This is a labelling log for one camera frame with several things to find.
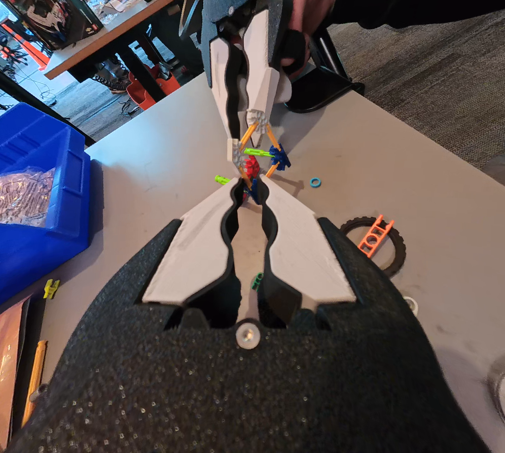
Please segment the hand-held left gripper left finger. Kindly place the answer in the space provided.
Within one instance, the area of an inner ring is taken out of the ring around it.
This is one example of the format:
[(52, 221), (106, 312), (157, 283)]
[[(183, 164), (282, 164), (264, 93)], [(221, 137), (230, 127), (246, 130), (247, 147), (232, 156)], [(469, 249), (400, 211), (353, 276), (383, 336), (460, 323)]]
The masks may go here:
[(237, 322), (241, 282), (231, 241), (238, 231), (243, 180), (234, 178), (175, 222), (175, 232), (142, 296), (167, 305), (166, 328), (231, 328)]

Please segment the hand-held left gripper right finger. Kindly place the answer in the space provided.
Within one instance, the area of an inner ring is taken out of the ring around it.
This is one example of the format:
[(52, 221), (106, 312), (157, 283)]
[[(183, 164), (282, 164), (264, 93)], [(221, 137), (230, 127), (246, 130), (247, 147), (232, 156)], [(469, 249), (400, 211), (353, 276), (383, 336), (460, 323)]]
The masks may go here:
[(267, 238), (258, 290), (261, 323), (286, 328), (300, 310), (353, 304), (341, 263), (316, 214), (266, 176), (258, 179), (262, 230)]

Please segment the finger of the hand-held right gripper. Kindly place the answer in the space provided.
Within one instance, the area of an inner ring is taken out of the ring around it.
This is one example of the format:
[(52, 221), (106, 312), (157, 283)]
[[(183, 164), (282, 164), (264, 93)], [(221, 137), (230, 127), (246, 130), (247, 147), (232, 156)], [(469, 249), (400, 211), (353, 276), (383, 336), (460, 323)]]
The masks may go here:
[(248, 97), (247, 116), (251, 125), (241, 139), (242, 146), (248, 144), (259, 128), (263, 131), (269, 123), (280, 73), (269, 65), (269, 10), (256, 13), (243, 36), (243, 48), (248, 63), (245, 90)]
[(242, 52), (223, 38), (210, 43), (211, 91), (227, 137), (240, 137), (238, 77)]

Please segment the colourful rod connector toy model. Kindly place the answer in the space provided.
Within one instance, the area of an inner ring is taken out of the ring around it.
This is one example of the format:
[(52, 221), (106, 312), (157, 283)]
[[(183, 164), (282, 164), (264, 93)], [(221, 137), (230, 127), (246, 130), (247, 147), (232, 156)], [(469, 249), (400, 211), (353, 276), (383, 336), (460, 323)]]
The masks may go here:
[(219, 207), (237, 208), (243, 198), (256, 204), (265, 204), (273, 194), (268, 180), (275, 172), (291, 167), (291, 161), (282, 143), (275, 137), (269, 119), (263, 112), (253, 111), (247, 117), (247, 128), (238, 138), (228, 137), (226, 158), (238, 176), (224, 182), (222, 176), (216, 181), (222, 188)]

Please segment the red connectors with green clip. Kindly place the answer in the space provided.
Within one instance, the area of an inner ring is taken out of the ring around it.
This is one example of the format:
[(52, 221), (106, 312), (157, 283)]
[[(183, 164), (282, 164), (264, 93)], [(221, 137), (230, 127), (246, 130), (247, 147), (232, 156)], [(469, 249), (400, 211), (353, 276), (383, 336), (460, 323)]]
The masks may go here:
[(243, 202), (247, 199), (252, 200), (255, 204), (260, 204), (257, 196), (257, 177), (260, 173), (260, 165), (256, 157), (250, 155), (245, 161), (244, 170), (250, 182), (250, 187), (245, 183), (243, 187)]

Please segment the orange tote bin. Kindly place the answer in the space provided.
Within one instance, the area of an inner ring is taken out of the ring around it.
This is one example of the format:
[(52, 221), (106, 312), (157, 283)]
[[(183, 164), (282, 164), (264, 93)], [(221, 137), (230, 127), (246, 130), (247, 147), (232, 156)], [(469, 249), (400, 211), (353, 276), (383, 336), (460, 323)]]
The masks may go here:
[[(146, 64), (144, 64), (144, 66), (153, 75), (164, 95), (170, 95), (180, 88), (180, 83), (174, 76), (169, 64), (159, 62), (152, 67)], [(148, 94), (147, 90), (142, 87), (141, 83), (132, 73), (129, 73), (129, 81), (130, 84), (127, 86), (126, 91), (138, 107), (142, 110), (146, 110), (155, 105), (155, 100)]]

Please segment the orange connector piece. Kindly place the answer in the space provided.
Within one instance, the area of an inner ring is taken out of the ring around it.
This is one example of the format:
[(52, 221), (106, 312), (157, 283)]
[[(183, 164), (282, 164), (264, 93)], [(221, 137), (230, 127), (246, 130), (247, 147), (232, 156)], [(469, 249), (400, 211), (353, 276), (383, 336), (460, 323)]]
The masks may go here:
[(391, 220), (382, 227), (383, 215), (379, 215), (375, 221), (369, 227), (367, 233), (363, 236), (357, 247), (364, 253), (369, 259), (371, 259), (380, 245), (382, 244), (385, 237), (389, 234), (393, 228), (395, 221)]

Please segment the black toy tyre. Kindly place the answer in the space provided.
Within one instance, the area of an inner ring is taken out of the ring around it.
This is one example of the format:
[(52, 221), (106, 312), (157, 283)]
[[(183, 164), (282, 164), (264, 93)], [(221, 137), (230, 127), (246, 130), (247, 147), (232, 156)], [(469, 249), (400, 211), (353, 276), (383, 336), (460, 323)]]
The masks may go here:
[[(357, 217), (357, 218), (354, 218), (354, 219), (351, 219), (351, 220), (348, 220), (347, 222), (345, 222), (340, 227), (340, 230), (343, 232), (343, 234), (347, 235), (350, 232), (352, 232), (353, 230), (356, 230), (358, 228), (369, 229), (369, 227), (375, 221), (376, 218), (377, 217)], [(388, 223), (388, 222), (385, 222), (383, 220), (383, 222), (381, 224), (382, 227), (384, 227), (386, 225), (386, 223)], [(394, 256), (394, 259), (391, 262), (391, 264), (388, 267), (383, 268), (382, 271), (384, 272), (384, 274), (387, 277), (391, 278), (391, 277), (395, 276), (403, 267), (405, 260), (406, 260), (407, 249), (406, 249), (406, 245), (405, 245), (403, 238), (401, 237), (398, 230), (396, 228), (394, 228), (394, 226), (391, 229), (391, 231), (389, 232), (389, 234), (385, 237), (385, 239), (386, 238), (388, 238), (391, 241), (391, 243), (395, 249), (395, 256)]]

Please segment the wooden desk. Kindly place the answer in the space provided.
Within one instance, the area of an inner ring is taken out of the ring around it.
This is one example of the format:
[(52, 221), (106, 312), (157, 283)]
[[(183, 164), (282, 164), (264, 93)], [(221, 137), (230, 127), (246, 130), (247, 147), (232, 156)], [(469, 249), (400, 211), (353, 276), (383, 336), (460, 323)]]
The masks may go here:
[(166, 95), (130, 45), (137, 42), (154, 65), (163, 62), (164, 58), (148, 35), (148, 25), (153, 15), (171, 7), (174, 2), (175, 0), (138, 0), (117, 14), (99, 33), (54, 52), (43, 71), (44, 76), (53, 80), (62, 73), (69, 72), (82, 82), (90, 65), (117, 54), (154, 102), (161, 101)]

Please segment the clear parts bags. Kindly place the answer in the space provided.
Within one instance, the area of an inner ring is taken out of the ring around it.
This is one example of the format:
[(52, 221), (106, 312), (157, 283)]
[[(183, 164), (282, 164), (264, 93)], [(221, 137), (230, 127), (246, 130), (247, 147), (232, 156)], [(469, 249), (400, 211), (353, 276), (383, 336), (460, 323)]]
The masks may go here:
[(84, 0), (106, 26), (118, 15), (133, 7), (139, 0)]

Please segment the blue plastic bin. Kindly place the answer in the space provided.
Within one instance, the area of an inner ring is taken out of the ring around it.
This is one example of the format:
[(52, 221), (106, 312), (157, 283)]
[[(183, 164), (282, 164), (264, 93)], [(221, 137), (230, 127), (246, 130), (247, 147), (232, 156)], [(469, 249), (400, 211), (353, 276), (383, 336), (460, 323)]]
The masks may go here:
[(1, 223), (1, 304), (89, 246), (85, 137), (25, 103), (1, 115), (1, 175), (54, 171), (43, 227)]

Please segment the black stand pole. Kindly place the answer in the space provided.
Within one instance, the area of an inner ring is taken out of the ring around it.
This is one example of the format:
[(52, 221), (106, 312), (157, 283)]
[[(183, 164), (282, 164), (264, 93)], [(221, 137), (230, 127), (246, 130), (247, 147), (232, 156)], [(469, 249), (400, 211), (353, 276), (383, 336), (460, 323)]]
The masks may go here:
[(19, 84), (9, 78), (6, 74), (1, 71), (1, 91), (7, 93), (10, 97), (16, 99), (20, 103), (26, 103), (29, 106), (40, 110), (41, 112), (67, 124), (85, 138), (85, 146), (90, 147), (96, 143), (96, 141), (89, 135), (80, 130), (77, 126), (71, 123), (68, 119), (62, 117), (54, 109), (50, 108), (47, 104), (41, 102), (35, 96), (33, 96), (26, 89), (22, 88)]

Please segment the black toy car box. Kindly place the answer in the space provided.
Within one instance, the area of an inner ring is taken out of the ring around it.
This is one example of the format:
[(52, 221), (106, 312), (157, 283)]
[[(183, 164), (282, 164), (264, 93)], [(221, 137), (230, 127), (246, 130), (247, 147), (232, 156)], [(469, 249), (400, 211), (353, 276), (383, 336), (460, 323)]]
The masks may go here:
[(2, 0), (51, 52), (97, 34), (103, 24), (84, 0)]

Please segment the crumpled clear plastic bags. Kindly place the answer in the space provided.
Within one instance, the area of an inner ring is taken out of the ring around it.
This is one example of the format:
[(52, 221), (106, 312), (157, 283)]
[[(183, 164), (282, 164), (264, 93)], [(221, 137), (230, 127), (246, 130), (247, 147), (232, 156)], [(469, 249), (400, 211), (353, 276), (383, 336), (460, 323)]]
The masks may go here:
[(35, 167), (1, 174), (1, 224), (44, 228), (54, 175)]

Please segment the orange traffic cone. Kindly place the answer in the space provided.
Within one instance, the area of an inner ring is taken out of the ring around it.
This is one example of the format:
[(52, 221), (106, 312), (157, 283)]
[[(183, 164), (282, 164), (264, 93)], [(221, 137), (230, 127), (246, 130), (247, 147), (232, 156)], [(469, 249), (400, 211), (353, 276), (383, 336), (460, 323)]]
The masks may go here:
[(36, 62), (38, 70), (44, 71), (47, 68), (50, 58), (26, 40), (22, 40), (21, 45), (28, 55)]

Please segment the orange toy rod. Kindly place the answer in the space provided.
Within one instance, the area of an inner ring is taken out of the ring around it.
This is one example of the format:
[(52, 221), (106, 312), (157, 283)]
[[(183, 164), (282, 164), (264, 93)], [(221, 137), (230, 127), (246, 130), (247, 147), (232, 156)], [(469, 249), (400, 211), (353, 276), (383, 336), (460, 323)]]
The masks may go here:
[(46, 358), (46, 352), (47, 352), (47, 340), (42, 340), (39, 341), (36, 347), (35, 351), (35, 356), (34, 356), (34, 362), (32, 365), (32, 370), (30, 374), (30, 380), (29, 380), (29, 385), (28, 385), (28, 391), (27, 391), (27, 397), (26, 397), (26, 403), (24, 406), (24, 412), (23, 412), (23, 417), (22, 417), (22, 422), (21, 422), (21, 428), (23, 428), (28, 420), (31, 418), (34, 410), (35, 410), (35, 404), (31, 403), (29, 401), (29, 395), (35, 391), (36, 388), (38, 388), (42, 384), (42, 373), (43, 373), (43, 367), (44, 367), (44, 361)]

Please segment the person's leg in jeans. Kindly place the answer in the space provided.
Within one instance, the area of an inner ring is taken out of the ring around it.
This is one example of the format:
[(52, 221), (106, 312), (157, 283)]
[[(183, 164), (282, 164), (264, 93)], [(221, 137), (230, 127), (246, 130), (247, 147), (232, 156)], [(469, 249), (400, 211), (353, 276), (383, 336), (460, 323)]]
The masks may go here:
[(482, 167), (482, 172), (504, 186), (504, 153), (498, 154), (489, 159), (489, 161)]

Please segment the grey toy wheel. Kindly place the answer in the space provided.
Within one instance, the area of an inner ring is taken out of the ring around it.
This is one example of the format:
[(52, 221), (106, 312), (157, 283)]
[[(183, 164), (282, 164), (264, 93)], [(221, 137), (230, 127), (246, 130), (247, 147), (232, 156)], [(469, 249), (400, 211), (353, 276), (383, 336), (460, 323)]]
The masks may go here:
[(486, 385), (491, 403), (504, 423), (504, 355), (490, 365)]

